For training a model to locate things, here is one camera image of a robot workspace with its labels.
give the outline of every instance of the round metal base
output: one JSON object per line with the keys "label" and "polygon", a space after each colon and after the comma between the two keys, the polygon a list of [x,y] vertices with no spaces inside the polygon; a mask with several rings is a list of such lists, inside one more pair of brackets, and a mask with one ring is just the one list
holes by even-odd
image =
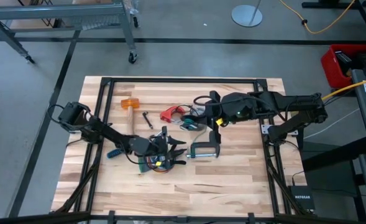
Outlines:
{"label": "round metal base", "polygon": [[241,5],[237,6],[232,10],[231,17],[234,22],[244,27],[253,27],[259,25],[263,20],[263,14],[257,10],[252,23],[250,20],[253,17],[253,13],[256,8],[254,6]]}

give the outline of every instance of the red tool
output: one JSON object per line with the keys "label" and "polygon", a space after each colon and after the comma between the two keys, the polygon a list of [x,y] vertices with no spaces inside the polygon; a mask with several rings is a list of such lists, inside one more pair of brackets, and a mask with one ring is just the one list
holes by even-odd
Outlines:
{"label": "red tool", "polygon": [[167,109],[166,111],[160,113],[160,119],[162,121],[166,121],[168,123],[175,122],[172,118],[173,114],[179,113],[182,116],[185,114],[185,110],[182,107],[172,106],[171,108]]}

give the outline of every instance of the caster wheel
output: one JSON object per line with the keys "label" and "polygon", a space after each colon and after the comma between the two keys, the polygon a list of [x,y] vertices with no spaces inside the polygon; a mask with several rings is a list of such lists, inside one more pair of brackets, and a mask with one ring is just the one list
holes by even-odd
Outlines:
{"label": "caster wheel", "polygon": [[134,27],[139,28],[139,21],[137,20],[137,17],[133,17],[133,24]]}
{"label": "caster wheel", "polygon": [[136,53],[130,53],[129,54],[129,62],[131,64],[134,64],[136,60],[137,60],[137,54]]}
{"label": "caster wheel", "polygon": [[35,61],[32,59],[31,56],[26,56],[25,59],[26,59],[27,62],[30,62],[32,64],[35,64]]}

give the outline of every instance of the gray floor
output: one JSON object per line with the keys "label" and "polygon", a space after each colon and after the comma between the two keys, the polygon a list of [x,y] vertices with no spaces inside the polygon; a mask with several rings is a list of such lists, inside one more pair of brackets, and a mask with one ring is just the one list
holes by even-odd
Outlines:
{"label": "gray floor", "polygon": [[[340,10],[300,8],[300,1],[286,2],[303,13],[313,30],[336,18]],[[264,0],[260,9],[264,21],[254,28],[243,28],[231,21],[231,10],[254,0],[157,0],[140,2],[141,28],[136,37],[366,40],[366,26],[357,11],[349,11],[331,30],[310,35],[300,20],[278,1]],[[18,36],[71,37],[71,32],[23,33]],[[120,37],[120,30],[91,30],[82,37]],[[30,43],[24,47],[37,65],[24,62],[8,45],[0,42],[0,217],[7,212],[24,169],[40,120],[47,107],[69,43]],[[87,75],[198,76],[198,77],[278,77],[287,94],[329,93],[320,58],[328,46],[227,45],[227,44],[137,44],[139,59],[127,62],[125,44],[79,43],[73,55],[60,104],[77,100]],[[329,119],[311,125],[306,134],[315,133],[358,108],[356,99],[344,98],[328,106]],[[343,145],[365,136],[360,113],[337,123],[311,142]],[[68,135],[51,124],[37,163],[21,215],[49,211],[61,169]],[[334,169],[317,175],[340,175]],[[315,202],[323,217],[356,219],[352,199],[317,192]]]}

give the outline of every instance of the wooden tabletop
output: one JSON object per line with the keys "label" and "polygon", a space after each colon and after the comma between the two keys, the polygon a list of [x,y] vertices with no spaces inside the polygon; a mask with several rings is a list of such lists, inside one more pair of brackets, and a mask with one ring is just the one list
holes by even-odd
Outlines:
{"label": "wooden tabletop", "polygon": [[[86,77],[80,96],[80,103],[92,110],[96,105],[101,77]],[[176,124],[168,124],[159,119],[161,111],[173,105],[192,104],[200,95],[208,95],[216,90],[221,96],[231,92],[253,91],[253,85],[220,83],[116,83],[113,91],[109,123],[120,133],[127,130],[127,111],[121,108],[121,100],[130,96],[140,100],[140,108],[134,111],[135,134],[146,137],[157,134],[166,125],[173,138],[186,141],[187,148],[197,132],[182,131]],[[282,79],[267,79],[270,91],[285,94]],[[154,129],[145,122],[142,113],[148,111],[148,118]],[[106,154],[115,145],[105,140],[101,165],[96,184],[92,213],[107,215],[115,210],[118,215],[155,216],[209,216],[246,217],[255,213],[256,217],[273,217],[272,203],[268,186],[262,138],[258,120],[246,121],[221,128],[221,153],[219,158],[204,157],[188,159],[187,165],[176,165],[170,172],[160,174],[146,172],[141,174],[137,165],[130,163],[121,155],[108,159]],[[70,142],[80,138],[72,134]],[[204,134],[199,141],[208,141]],[[296,143],[292,137],[289,141]],[[92,160],[96,147],[93,148]],[[78,142],[66,149],[60,180],[55,192],[52,210],[59,208],[78,185],[86,143]],[[292,145],[281,146],[281,158],[287,184],[291,184],[294,173],[303,170],[300,153]],[[298,185],[306,185],[304,174],[295,176]],[[280,212],[283,202],[277,184]],[[88,187],[83,196],[86,207]]]}

